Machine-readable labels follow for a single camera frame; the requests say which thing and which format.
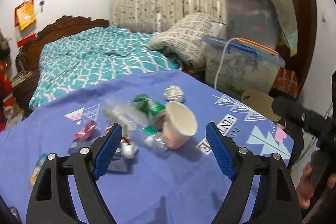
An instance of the teal bedding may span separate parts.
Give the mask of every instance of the teal bedding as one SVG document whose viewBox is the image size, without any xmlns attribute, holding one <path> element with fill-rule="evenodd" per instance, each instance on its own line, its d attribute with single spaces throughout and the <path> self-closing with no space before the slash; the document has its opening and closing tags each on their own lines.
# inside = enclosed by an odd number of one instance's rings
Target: teal bedding
<svg viewBox="0 0 336 224">
<path fill-rule="evenodd" d="M 163 54 L 146 48 L 153 35 L 117 26 L 96 27 L 46 44 L 29 107 L 123 75 L 177 69 Z"/>
</svg>

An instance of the blue bin handle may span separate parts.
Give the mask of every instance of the blue bin handle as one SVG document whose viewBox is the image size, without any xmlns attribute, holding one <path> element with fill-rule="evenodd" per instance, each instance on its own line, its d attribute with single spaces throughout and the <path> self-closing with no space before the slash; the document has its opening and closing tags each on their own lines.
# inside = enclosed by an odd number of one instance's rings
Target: blue bin handle
<svg viewBox="0 0 336 224">
<path fill-rule="evenodd" d="M 230 49 L 231 49 L 232 47 L 233 47 L 233 48 L 236 48 L 236 49 L 238 49 L 238 50 L 241 50 L 241 51 L 243 51 L 243 52 L 253 54 L 253 55 L 254 55 L 254 60 L 253 60 L 253 61 L 256 62 L 257 57 L 258 57 L 258 53 L 257 53 L 256 50 L 253 50 L 253 49 L 244 47 L 244 46 L 239 45 L 239 44 L 233 44 L 233 43 L 230 43 L 230 44 L 228 45 L 226 51 L 227 51 L 228 53 L 230 53 Z"/>
</svg>

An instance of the plastic storage bin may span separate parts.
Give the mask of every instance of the plastic storage bin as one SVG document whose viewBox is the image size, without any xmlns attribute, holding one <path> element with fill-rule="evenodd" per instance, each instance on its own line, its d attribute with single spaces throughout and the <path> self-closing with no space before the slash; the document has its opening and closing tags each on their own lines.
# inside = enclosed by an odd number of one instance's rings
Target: plastic storage bin
<svg viewBox="0 0 336 224">
<path fill-rule="evenodd" d="M 280 25 L 271 0 L 225 0 L 228 38 L 242 37 L 275 49 Z"/>
<path fill-rule="evenodd" d="M 226 41 L 209 36 L 202 40 L 208 44 L 205 82 L 213 86 Z M 230 43 L 217 79 L 217 89 L 222 92 L 231 89 L 239 95 L 245 90 L 268 94 L 279 68 L 284 67 L 285 61 L 278 55 Z"/>
</svg>

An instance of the pink heart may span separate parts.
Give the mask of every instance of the pink heart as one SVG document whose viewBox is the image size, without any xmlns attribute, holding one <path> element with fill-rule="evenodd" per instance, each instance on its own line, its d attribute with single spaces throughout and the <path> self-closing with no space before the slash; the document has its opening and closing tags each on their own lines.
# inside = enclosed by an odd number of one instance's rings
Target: pink heart
<svg viewBox="0 0 336 224">
<path fill-rule="evenodd" d="M 284 139 L 287 138 L 287 134 L 281 129 L 281 128 L 277 128 L 277 131 L 275 132 L 275 137 L 274 139 L 279 142 L 282 143 Z"/>
</svg>

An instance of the human hand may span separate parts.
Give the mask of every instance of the human hand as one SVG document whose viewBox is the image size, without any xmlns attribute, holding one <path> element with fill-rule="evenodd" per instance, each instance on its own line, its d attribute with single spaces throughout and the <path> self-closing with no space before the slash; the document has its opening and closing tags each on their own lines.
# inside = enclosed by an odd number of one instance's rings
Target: human hand
<svg viewBox="0 0 336 224">
<path fill-rule="evenodd" d="M 308 209 L 310 205 L 310 199 L 314 195 L 314 186 L 309 182 L 309 177 L 311 175 L 312 168 L 311 163 L 307 163 L 307 165 L 303 169 L 303 173 L 300 179 L 299 185 L 296 187 L 296 194 L 299 199 L 299 205 L 302 209 Z M 329 188 L 333 188 L 336 182 L 336 173 L 332 174 L 327 181 L 327 186 Z"/>
</svg>

